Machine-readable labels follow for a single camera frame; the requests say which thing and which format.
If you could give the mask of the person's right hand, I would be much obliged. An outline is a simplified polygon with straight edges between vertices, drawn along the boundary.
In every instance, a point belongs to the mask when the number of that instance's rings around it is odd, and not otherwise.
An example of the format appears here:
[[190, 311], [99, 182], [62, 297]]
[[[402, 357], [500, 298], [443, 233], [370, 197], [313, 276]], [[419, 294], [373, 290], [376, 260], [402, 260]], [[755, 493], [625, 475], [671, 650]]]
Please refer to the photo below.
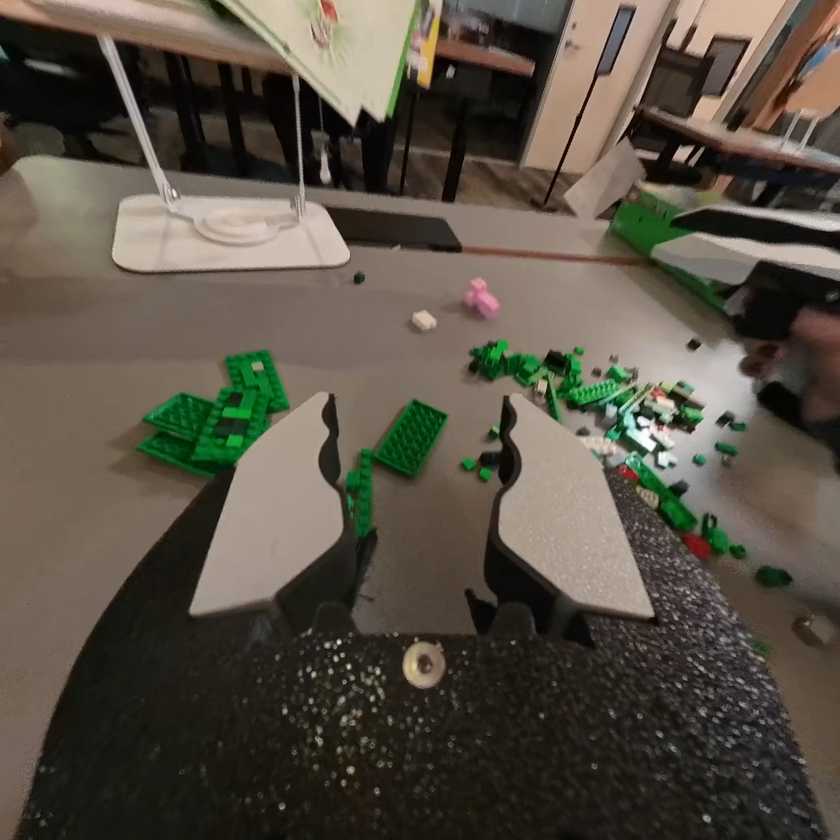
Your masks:
[[800, 411], [809, 423], [828, 422], [839, 415], [839, 318], [814, 308], [799, 310], [787, 336], [776, 341], [750, 340], [739, 365], [754, 380], [769, 381], [792, 358], [803, 363]]

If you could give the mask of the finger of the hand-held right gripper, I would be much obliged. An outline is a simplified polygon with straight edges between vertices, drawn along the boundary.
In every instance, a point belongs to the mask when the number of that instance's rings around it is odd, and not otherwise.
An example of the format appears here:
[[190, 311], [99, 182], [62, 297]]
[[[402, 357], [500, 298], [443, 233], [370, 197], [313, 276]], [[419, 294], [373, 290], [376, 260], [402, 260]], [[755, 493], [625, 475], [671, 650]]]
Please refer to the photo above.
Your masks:
[[770, 245], [839, 249], [839, 215], [743, 205], [705, 205], [679, 213], [672, 228]]
[[759, 263], [839, 280], [839, 254], [810, 245], [775, 245], [751, 239], [686, 235], [652, 248], [652, 259], [692, 276], [726, 285], [746, 282]]

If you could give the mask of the grey desk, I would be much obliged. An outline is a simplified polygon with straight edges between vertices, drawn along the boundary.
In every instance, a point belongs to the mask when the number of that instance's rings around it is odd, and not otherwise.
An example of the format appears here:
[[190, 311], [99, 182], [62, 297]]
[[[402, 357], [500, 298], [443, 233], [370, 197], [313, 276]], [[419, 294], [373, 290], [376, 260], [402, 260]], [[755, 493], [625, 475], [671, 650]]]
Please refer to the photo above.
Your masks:
[[[650, 268], [512, 259], [572, 221], [429, 204], [461, 254], [352, 248], [332, 269], [133, 274], [120, 202], [145, 170], [46, 156], [2, 179], [2, 825], [19, 838], [822, 838], [789, 718], [714, 578], [605, 468], [655, 623], [539, 634], [485, 582], [507, 340], [614, 354], [742, 409], [721, 321]], [[361, 270], [365, 282], [354, 285]], [[481, 277], [485, 320], [462, 297]], [[414, 312], [437, 320], [416, 331]], [[339, 486], [412, 399], [449, 415], [421, 475], [374, 461], [351, 614], [192, 619], [235, 466], [142, 455], [144, 416], [214, 399], [269, 351], [290, 409], [335, 394]], [[546, 414], [545, 408], [536, 406]]]

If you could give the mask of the instruction booklet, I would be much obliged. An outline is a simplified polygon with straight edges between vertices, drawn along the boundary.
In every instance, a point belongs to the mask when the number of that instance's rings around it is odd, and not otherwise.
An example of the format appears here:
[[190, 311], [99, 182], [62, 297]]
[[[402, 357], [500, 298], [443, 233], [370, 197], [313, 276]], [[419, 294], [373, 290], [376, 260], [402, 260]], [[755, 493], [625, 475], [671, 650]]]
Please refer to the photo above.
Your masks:
[[347, 123], [390, 119], [417, 15], [414, 1], [222, 1]]

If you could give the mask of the pink toy brick pig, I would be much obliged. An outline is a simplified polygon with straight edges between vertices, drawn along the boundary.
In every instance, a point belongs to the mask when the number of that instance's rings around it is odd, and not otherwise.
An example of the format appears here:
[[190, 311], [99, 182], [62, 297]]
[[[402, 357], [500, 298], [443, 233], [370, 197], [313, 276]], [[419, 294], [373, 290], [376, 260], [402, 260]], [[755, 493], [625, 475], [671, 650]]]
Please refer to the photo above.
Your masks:
[[469, 285], [462, 297], [465, 308], [481, 316], [485, 320], [498, 317], [501, 304], [497, 296], [489, 289], [484, 278], [476, 277], [469, 281]]

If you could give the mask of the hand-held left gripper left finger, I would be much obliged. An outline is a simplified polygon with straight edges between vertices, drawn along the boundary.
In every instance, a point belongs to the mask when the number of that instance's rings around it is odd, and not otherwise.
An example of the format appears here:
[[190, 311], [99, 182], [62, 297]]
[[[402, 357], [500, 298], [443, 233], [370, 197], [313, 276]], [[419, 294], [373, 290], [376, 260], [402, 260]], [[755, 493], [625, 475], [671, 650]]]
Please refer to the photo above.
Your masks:
[[318, 392], [263, 433], [234, 469], [189, 616], [268, 613], [294, 634], [323, 604], [353, 612], [361, 571], [344, 491], [335, 394]]

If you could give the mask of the pile of toy bricks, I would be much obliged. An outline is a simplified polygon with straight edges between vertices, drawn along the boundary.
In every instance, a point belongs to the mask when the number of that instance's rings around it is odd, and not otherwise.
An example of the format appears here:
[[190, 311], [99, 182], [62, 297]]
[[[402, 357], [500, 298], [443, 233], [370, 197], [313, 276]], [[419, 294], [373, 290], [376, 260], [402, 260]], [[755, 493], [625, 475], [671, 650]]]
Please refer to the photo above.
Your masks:
[[494, 382], [508, 376], [522, 387], [533, 389], [540, 404], [555, 422], [562, 419], [560, 404], [571, 411], [590, 413], [605, 421], [605, 431], [578, 437], [603, 467], [623, 478], [628, 488], [663, 522], [655, 531], [669, 530], [689, 553], [705, 562], [728, 555], [746, 560], [747, 548], [734, 542], [721, 527], [716, 514], [699, 518], [685, 504], [685, 481], [667, 485], [659, 473], [677, 466], [672, 432], [691, 433], [703, 419], [689, 383], [643, 383], [637, 369], [629, 369], [613, 355], [605, 374], [585, 383], [582, 377], [584, 349], [570, 353], [550, 351], [544, 358], [511, 350], [503, 339], [489, 340], [469, 351], [468, 373]]

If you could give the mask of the black phone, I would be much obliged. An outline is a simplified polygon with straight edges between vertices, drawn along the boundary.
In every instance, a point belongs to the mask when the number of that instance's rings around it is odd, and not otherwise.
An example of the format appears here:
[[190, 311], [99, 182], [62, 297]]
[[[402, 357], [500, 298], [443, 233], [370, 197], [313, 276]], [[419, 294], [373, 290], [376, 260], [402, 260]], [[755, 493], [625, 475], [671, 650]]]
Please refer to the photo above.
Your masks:
[[441, 217], [327, 206], [348, 245], [430, 250], [458, 254], [463, 246]]

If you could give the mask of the long green brick strip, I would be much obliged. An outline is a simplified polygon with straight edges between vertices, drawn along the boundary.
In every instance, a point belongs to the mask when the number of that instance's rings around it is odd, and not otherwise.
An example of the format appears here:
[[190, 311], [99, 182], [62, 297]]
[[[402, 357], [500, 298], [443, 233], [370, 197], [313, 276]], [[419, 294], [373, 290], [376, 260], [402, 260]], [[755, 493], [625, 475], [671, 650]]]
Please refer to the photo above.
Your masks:
[[374, 529], [373, 450], [363, 448], [357, 460], [356, 468], [349, 470], [347, 473], [345, 490], [349, 502], [354, 535], [358, 541], [361, 541]]

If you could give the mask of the small grey brick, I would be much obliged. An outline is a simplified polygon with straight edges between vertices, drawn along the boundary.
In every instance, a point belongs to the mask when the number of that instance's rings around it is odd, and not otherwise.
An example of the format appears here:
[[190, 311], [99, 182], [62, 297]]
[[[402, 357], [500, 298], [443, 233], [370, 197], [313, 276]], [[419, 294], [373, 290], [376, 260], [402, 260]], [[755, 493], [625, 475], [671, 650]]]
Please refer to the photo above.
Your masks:
[[791, 630], [804, 644], [811, 647], [824, 648], [838, 636], [835, 623], [822, 614], [796, 617], [791, 624]]

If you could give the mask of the black pole stand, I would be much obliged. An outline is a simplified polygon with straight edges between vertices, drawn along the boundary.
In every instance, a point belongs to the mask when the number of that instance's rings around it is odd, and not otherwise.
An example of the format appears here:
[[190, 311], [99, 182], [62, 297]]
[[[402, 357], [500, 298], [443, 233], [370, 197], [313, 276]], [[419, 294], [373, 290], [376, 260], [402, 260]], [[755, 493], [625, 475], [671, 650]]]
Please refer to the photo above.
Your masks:
[[558, 180], [559, 180], [559, 178], [560, 178], [560, 174], [561, 174], [561, 172], [562, 172], [562, 169], [563, 169], [563, 167], [564, 167], [564, 164], [565, 164], [565, 162], [566, 162], [566, 160], [567, 160], [567, 158], [568, 158], [569, 153], [571, 152], [571, 147], [572, 147], [572, 144], [573, 144], [573, 142], [574, 142], [575, 136], [576, 136], [576, 134], [577, 134], [577, 132], [578, 132], [578, 130], [579, 130], [579, 128], [580, 128], [580, 126], [581, 126], [581, 122], [582, 122], [583, 117], [584, 117], [584, 115], [585, 115], [585, 111], [586, 111], [586, 109], [587, 109], [587, 107], [588, 107], [589, 101], [590, 101], [590, 99], [592, 98], [592, 93], [593, 93], [593, 91], [594, 91], [594, 88], [595, 88], [596, 82], [599, 80], [599, 78], [600, 78], [601, 76], [602, 76], [602, 73], [601, 73], [601, 62], [599, 62], [599, 63], [598, 63], [598, 66], [596, 67], [595, 72], [594, 72], [594, 74], [593, 74], [593, 76], [592, 76], [592, 79], [591, 79], [590, 85], [589, 85], [589, 87], [587, 88], [586, 93], [585, 93], [585, 95], [584, 95], [582, 105], [581, 105], [581, 107], [580, 107], [579, 111], [577, 112], [577, 114], [575, 115], [575, 118], [574, 118], [574, 121], [573, 121], [573, 124], [572, 124], [572, 128], [571, 128], [571, 131], [570, 131], [570, 134], [569, 134], [569, 136], [568, 136], [568, 138], [567, 138], [567, 141], [566, 141], [566, 143], [565, 143], [565, 146], [563, 147], [563, 151], [562, 151], [562, 153], [561, 153], [561, 156], [560, 156], [560, 159], [559, 159], [559, 161], [558, 161], [558, 164], [557, 164], [557, 166], [556, 166], [556, 168], [555, 168], [555, 170], [554, 170], [554, 173], [553, 173], [552, 179], [551, 179], [551, 181], [550, 181], [550, 183], [549, 183], [549, 186], [548, 186], [548, 188], [547, 188], [547, 190], [546, 190], [546, 193], [544, 194], [544, 197], [543, 197], [543, 199], [542, 199], [542, 202], [541, 202], [541, 204], [539, 205], [539, 209], [546, 209], [546, 208], [548, 207], [548, 204], [549, 204], [549, 202], [550, 202], [550, 198], [551, 198], [551, 196], [552, 196], [552, 194], [553, 194], [554, 187], [556, 186], [557, 181], [558, 181]]

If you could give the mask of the green studded brick plate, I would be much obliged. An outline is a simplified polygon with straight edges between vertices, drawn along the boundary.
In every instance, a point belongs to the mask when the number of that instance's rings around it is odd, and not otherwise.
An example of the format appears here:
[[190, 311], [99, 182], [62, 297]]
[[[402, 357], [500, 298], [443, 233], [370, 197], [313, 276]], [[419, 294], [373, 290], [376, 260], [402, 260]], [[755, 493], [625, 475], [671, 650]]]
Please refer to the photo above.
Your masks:
[[418, 478], [448, 419], [446, 412], [412, 399], [373, 452], [374, 461], [406, 478]]

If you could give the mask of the wooden background table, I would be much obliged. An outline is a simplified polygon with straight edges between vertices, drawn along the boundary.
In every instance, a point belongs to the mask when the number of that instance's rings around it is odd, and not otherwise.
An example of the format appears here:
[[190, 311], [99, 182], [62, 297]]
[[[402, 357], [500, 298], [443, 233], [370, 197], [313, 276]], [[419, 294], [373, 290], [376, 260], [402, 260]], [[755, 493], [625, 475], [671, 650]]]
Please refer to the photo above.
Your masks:
[[467, 82], [459, 82], [453, 88], [458, 110], [440, 197], [444, 203], [453, 203], [466, 159], [470, 110], [474, 104], [489, 95], [490, 74], [499, 72], [514, 77], [531, 78], [535, 63], [525, 56], [503, 49], [474, 45], [447, 37], [440, 38], [436, 43], [434, 65], [437, 66], [440, 62], [447, 62], [457, 69], [460, 66], [470, 68]]
[[661, 145], [647, 170], [651, 182], [698, 183], [705, 173], [762, 183], [752, 200], [768, 207], [789, 189], [828, 191], [838, 183], [838, 157], [750, 129], [731, 131], [720, 123], [681, 118], [659, 108], [637, 106], [625, 136], [649, 136]]

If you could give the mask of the white book stand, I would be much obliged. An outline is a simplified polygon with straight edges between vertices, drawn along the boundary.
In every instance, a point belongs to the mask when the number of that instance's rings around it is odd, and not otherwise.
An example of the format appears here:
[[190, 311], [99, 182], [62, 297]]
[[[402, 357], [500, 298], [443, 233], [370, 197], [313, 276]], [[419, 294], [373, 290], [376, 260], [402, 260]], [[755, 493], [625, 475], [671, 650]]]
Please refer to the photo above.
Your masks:
[[195, 274], [331, 269], [350, 262], [350, 248], [327, 209], [307, 201], [303, 180], [289, 201], [177, 192], [158, 161], [116, 45], [105, 35], [98, 42], [157, 189], [120, 202], [111, 252], [117, 267]]

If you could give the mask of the stack of green brick plates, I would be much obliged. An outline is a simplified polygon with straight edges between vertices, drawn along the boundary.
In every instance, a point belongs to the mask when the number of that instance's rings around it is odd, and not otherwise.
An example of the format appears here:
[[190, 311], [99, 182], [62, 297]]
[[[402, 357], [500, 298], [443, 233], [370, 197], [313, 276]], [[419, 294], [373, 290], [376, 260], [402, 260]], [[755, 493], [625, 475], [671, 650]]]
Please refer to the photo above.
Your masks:
[[228, 383], [214, 399], [180, 392], [148, 412], [153, 432], [136, 450], [205, 478], [233, 468], [290, 403], [269, 351], [230, 354], [225, 366]]

